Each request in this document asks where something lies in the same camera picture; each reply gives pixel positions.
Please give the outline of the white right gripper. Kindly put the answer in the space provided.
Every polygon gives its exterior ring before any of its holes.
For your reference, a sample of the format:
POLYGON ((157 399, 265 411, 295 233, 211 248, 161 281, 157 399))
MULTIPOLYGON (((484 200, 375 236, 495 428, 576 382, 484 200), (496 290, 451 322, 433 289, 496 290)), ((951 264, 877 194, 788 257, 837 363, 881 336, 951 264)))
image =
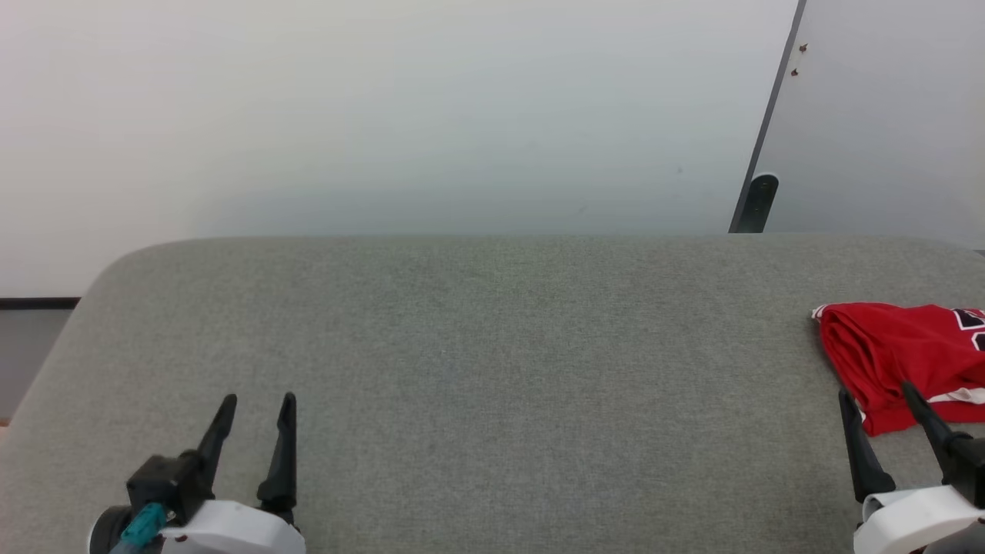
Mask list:
MULTIPOLYGON (((950 428, 912 382, 904 381, 901 387, 938 463, 951 463, 950 447, 963 432, 950 428)), ((853 551, 982 553, 983 509, 951 486, 896 491, 896 481, 879 463, 850 392, 841 389, 838 401, 854 498, 863 503, 853 551)))

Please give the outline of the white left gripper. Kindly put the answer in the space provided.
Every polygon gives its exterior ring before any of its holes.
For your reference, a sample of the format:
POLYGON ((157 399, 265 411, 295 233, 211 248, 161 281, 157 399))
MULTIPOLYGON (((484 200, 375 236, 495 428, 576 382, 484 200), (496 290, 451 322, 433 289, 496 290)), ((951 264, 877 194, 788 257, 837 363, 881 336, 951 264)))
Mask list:
MULTIPOLYGON (((196 450, 196 484, 203 493, 212 494, 236 407, 236 394, 226 394, 196 450)), ((259 509, 206 501, 185 526, 162 530, 162 553, 306 553, 305 539, 292 526, 298 504, 298 406, 292 392, 282 399, 275 427, 278 438, 268 474, 256 493, 259 509)))

